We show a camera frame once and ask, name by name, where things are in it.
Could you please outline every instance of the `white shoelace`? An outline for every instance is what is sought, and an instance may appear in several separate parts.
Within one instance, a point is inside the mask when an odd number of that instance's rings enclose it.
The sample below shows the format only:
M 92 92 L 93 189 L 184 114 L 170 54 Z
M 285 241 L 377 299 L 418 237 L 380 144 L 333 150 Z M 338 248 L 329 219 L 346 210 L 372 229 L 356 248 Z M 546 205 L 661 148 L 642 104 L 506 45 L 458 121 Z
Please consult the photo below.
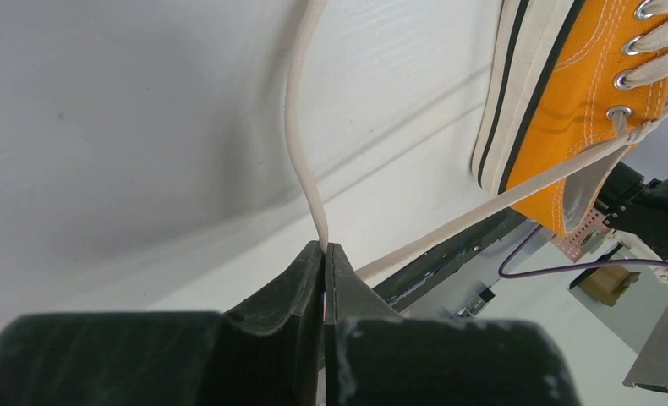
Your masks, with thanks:
M 316 179 L 309 169 L 304 151 L 302 150 L 298 130 L 297 107 L 307 48 L 325 5 L 326 0 L 309 0 L 299 26 L 297 38 L 294 42 L 292 64 L 287 77 L 287 90 L 284 102 L 284 129 L 289 158 L 292 161 L 294 172 L 297 174 L 298 181 L 309 204 L 309 210 L 311 211 L 316 231 L 319 234 L 320 245 L 324 251 L 326 251 L 329 242 L 329 229 L 326 223 L 324 203 L 316 187 Z M 639 9 L 643 10 L 646 14 L 666 14 L 668 13 L 668 0 L 646 0 Z M 668 47 L 668 21 L 647 35 L 636 37 L 634 40 L 627 43 L 627 49 L 631 52 L 657 52 L 660 49 Z M 619 75 L 621 85 L 628 89 L 649 85 L 665 78 L 668 78 L 668 53 L 636 69 Z M 357 274 L 367 281 L 386 270 L 396 266 L 403 266 L 434 245 L 442 243 L 477 222 L 496 214 L 498 211 L 516 204 L 520 200 L 555 184 L 559 180 L 567 178 L 584 167 L 619 151 L 621 148 L 627 149 L 630 145 L 637 144 L 647 134 L 657 128 L 663 118 L 668 116 L 668 106 L 665 108 L 661 120 L 647 122 L 643 126 L 633 129 L 630 133 L 627 132 L 628 113 L 624 109 L 611 113 L 611 121 L 616 131 L 615 139 L 601 142 L 588 148 L 573 159 L 540 173 L 515 188 L 507 190 L 472 211 L 451 220 L 424 237 L 359 268 Z

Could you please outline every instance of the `shoe sole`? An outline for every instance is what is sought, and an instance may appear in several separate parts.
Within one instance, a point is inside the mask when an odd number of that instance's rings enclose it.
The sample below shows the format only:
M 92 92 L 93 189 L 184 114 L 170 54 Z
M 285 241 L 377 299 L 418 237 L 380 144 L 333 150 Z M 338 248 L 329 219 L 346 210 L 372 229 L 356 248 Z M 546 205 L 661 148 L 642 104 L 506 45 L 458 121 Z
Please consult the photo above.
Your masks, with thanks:
M 471 163 L 479 185 L 492 195 L 506 191 L 523 138 L 584 3 L 503 3 L 491 85 Z

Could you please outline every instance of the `eyelet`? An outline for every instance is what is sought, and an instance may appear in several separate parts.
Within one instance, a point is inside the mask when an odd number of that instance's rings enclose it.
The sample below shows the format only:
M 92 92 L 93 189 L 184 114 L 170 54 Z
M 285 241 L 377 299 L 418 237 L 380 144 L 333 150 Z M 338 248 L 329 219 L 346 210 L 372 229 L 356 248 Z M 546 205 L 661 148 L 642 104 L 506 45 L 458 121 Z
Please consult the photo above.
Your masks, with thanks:
M 625 79 L 626 77 L 632 73 L 632 70 L 624 70 L 620 72 L 615 79 L 613 79 L 613 85 L 618 89 L 619 91 L 629 91 L 632 89 L 631 86 L 626 85 Z
M 642 3 L 638 6 L 638 8 L 635 9 L 635 15 L 636 19 L 649 19 L 650 17 L 653 17 L 652 13 L 648 13 L 645 11 L 645 6 L 647 6 L 650 2 L 653 0 L 643 0 Z
M 626 116 L 626 118 L 632 116 L 632 109 L 628 106 L 613 106 L 609 108 L 607 112 L 605 112 L 605 116 L 610 121 L 613 121 L 613 114 L 616 112 L 622 112 L 623 115 Z
M 623 52 L 623 55 L 628 55 L 629 57 L 633 55 L 638 55 L 640 51 L 633 49 L 633 47 L 635 46 L 635 43 L 638 42 L 638 40 L 640 40 L 641 38 L 643 38 L 643 36 L 634 36 L 633 38 L 628 40 L 625 44 L 623 44 L 623 48 L 621 48 L 621 52 Z

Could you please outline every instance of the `orange canvas fabric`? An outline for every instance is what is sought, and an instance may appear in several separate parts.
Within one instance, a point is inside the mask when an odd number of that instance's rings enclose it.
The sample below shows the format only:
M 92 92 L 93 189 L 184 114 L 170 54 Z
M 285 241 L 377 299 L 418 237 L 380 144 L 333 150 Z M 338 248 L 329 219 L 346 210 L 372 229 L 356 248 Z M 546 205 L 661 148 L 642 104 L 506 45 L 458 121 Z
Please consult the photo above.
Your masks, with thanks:
M 588 0 L 561 51 L 508 179 L 510 189 L 564 162 L 585 148 L 615 138 L 609 108 L 633 109 L 630 128 L 660 118 L 668 80 L 620 91 L 614 78 L 664 55 L 624 55 L 623 45 L 668 20 L 668 15 L 639 20 L 633 15 L 640 0 Z M 555 233 L 564 234 L 562 196 L 566 181 L 541 190 L 514 208 Z

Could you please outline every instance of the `shoe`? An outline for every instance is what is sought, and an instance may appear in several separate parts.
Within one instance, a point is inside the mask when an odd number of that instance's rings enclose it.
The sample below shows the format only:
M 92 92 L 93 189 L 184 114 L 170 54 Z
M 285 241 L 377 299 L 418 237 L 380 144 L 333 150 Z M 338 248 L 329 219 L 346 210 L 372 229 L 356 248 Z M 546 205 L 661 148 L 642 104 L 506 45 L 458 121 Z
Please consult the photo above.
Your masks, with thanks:
M 506 0 L 473 175 L 493 195 L 515 188 L 615 139 L 615 112 L 640 140 L 666 114 L 667 94 L 668 0 Z M 632 147 L 512 207 L 570 233 Z

